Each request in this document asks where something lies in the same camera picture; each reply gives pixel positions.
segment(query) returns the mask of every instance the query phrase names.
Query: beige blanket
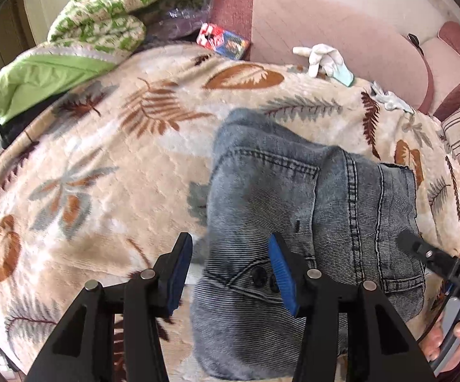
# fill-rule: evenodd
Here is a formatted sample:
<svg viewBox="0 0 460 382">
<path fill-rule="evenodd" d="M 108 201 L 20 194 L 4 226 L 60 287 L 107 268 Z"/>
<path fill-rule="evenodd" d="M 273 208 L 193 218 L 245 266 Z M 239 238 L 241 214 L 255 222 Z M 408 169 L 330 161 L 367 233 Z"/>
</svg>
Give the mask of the beige blanket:
<svg viewBox="0 0 460 382">
<path fill-rule="evenodd" d="M 214 131 L 237 107 L 310 141 L 409 166 L 422 236 L 460 255 L 460 166 L 439 122 L 386 111 L 370 93 L 364 80 L 346 88 L 301 67 L 234 62 L 196 45 L 142 52 L 73 90 L 0 157 L 0 347 L 27 372 L 84 282 L 127 280 L 181 231 L 197 251 Z M 409 323 L 417 336 L 440 287 L 427 280 L 423 312 Z M 171 322 L 159 321 L 173 381 L 210 379 L 191 355 L 190 284 Z M 121 352 L 115 362 L 122 371 Z"/>
</svg>

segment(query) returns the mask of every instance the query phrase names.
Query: denim jacket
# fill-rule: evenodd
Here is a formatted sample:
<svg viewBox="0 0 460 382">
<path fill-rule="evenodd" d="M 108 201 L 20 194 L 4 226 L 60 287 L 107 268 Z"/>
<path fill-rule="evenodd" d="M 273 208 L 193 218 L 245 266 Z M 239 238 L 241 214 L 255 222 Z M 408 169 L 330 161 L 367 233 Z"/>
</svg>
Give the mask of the denim jacket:
<svg viewBox="0 0 460 382">
<path fill-rule="evenodd" d="M 404 321 L 422 309 L 420 262 L 395 237 L 415 222 L 410 169 L 319 145 L 250 110 L 233 111 L 214 143 L 207 202 L 210 253 L 191 304 L 194 353 L 210 375 L 293 375 L 304 319 L 283 306 L 267 253 L 282 233 L 310 268 L 374 281 Z M 339 352 L 346 349 L 341 315 Z"/>
</svg>

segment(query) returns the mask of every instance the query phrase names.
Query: brown leaf pattern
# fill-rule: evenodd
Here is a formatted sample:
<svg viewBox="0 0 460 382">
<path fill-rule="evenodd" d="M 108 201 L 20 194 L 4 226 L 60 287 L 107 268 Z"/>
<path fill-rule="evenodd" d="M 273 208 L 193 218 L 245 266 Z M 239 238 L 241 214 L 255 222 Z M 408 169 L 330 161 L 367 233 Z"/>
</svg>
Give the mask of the brown leaf pattern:
<svg viewBox="0 0 460 382">
<path fill-rule="evenodd" d="M 433 300 L 432 306 L 430 307 L 430 311 L 434 312 L 435 310 L 439 310 L 440 307 L 442 306 L 446 296 L 447 296 L 447 291 L 450 287 L 450 283 L 447 281 L 443 281 L 440 284 L 439 292 L 437 294 L 437 297 Z"/>
<path fill-rule="evenodd" d="M 152 268 L 152 264 L 148 260 L 147 256 L 145 256 L 143 250 L 139 247 L 139 245 L 132 239 L 127 237 L 126 241 L 132 246 L 138 254 L 142 257 L 143 261 L 145 262 L 145 268 Z M 128 275 L 130 279 L 140 277 L 139 271 L 132 272 Z M 165 329 L 164 324 L 167 323 L 170 325 L 175 325 L 175 321 L 171 318 L 157 318 L 155 323 L 158 328 L 158 336 L 160 339 L 164 340 L 165 342 L 170 341 L 170 335 L 168 331 Z M 114 381 L 116 382 L 124 382 L 127 380 L 127 373 L 125 370 L 125 358 L 124 358 L 124 320 L 120 317 L 115 317 L 115 334 L 113 338 L 113 374 L 114 374 Z"/>
<path fill-rule="evenodd" d="M 28 199 L 43 200 L 53 197 L 40 210 L 31 227 L 35 231 L 44 231 L 58 218 L 58 226 L 67 239 L 71 239 L 85 222 L 92 209 L 92 201 L 86 190 L 96 181 L 114 172 L 117 168 L 105 167 L 87 170 L 86 167 L 101 152 L 101 148 L 85 155 L 70 168 L 66 168 L 60 178 L 44 181 L 35 188 Z"/>
<path fill-rule="evenodd" d="M 9 184 L 13 178 L 18 175 L 18 171 L 23 168 L 23 165 L 28 158 L 30 158 L 30 154 L 37 148 L 39 145 L 38 141 L 32 142 L 30 145 L 25 148 L 22 153 L 18 155 L 15 161 L 11 164 L 9 172 L 7 176 L 2 180 L 0 183 L 0 187 L 5 191 L 5 187 Z"/>
<path fill-rule="evenodd" d="M 378 159 L 380 159 L 380 155 L 375 147 L 375 131 L 377 129 L 377 123 L 379 119 L 379 106 L 378 104 L 370 97 L 368 93 L 365 91 L 361 93 L 361 99 L 366 109 L 366 113 L 364 114 L 364 118 L 362 119 L 362 126 L 364 130 L 364 137 L 368 141 L 368 145 L 372 147 L 372 153 Z"/>
<path fill-rule="evenodd" d="M 419 188 L 419 185 L 421 185 L 421 182 L 424 180 L 419 149 L 410 149 L 407 143 L 400 139 L 396 143 L 394 163 L 408 166 L 413 170 L 416 177 L 417 188 Z"/>
<path fill-rule="evenodd" d="M 0 221 L 0 282 L 14 272 L 20 253 L 21 240 L 14 231 L 14 217 L 6 215 Z"/>
<path fill-rule="evenodd" d="M 179 122 L 211 117 L 211 113 L 187 110 L 178 101 L 174 88 L 176 83 L 168 80 L 149 84 L 134 92 L 126 100 L 124 119 L 120 127 L 127 133 L 135 133 L 140 138 L 145 132 L 163 135 L 167 129 L 180 131 Z"/>
<path fill-rule="evenodd" d="M 446 156 L 446 164 L 449 168 L 449 173 L 451 174 L 451 181 L 453 186 L 453 191 L 455 192 L 455 202 L 456 202 L 456 213 L 458 215 L 458 221 L 460 222 L 460 198 L 458 197 L 458 184 L 456 183 L 455 171 L 453 170 L 451 161 Z"/>
<path fill-rule="evenodd" d="M 207 61 L 209 60 L 211 57 L 214 57 L 214 55 L 212 53 L 208 53 L 208 54 L 201 54 L 199 56 L 196 56 L 193 61 L 195 62 L 195 66 L 200 66 L 201 63 L 203 63 L 204 61 Z"/>
<path fill-rule="evenodd" d="M 241 63 L 213 76 L 204 89 L 265 89 L 279 85 L 284 76 L 254 63 Z"/>
<path fill-rule="evenodd" d="M 68 93 L 53 108 L 53 114 L 57 120 L 45 133 L 52 134 L 54 139 L 58 139 L 89 113 L 94 112 L 101 117 L 97 106 L 116 88 L 117 86 L 103 86 L 100 81 L 96 80 L 82 93 Z"/>
</svg>

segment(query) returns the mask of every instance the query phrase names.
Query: green and white knitted blanket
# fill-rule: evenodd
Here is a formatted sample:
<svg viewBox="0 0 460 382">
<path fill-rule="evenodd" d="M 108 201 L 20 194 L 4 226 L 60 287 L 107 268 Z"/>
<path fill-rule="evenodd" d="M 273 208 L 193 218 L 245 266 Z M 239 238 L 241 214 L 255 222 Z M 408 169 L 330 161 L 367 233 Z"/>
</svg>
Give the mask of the green and white knitted blanket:
<svg viewBox="0 0 460 382">
<path fill-rule="evenodd" d="M 130 12 L 158 0 L 71 0 L 44 42 L 0 71 L 0 123 L 115 68 L 145 38 Z"/>
</svg>

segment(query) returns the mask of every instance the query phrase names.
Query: metal screw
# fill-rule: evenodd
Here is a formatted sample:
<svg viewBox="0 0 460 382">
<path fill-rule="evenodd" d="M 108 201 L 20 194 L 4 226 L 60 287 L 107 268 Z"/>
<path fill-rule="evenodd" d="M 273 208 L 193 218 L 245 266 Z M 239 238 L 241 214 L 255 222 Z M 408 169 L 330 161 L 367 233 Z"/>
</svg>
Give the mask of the metal screw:
<svg viewBox="0 0 460 382">
<path fill-rule="evenodd" d="M 149 280 L 155 276 L 155 271 L 152 270 L 151 268 L 148 268 L 147 270 L 143 270 L 140 273 L 140 277 L 144 280 Z"/>
<path fill-rule="evenodd" d="M 308 270 L 308 277 L 310 279 L 319 279 L 322 277 L 322 272 L 320 270 L 317 270 L 316 268 L 311 268 Z"/>
<path fill-rule="evenodd" d="M 99 282 L 97 280 L 88 280 L 85 283 L 85 290 L 94 291 L 99 286 Z"/>
<path fill-rule="evenodd" d="M 368 291 L 373 291 L 377 289 L 377 285 L 372 282 L 371 280 L 366 280 L 363 284 L 362 287 L 364 287 Z"/>
</svg>

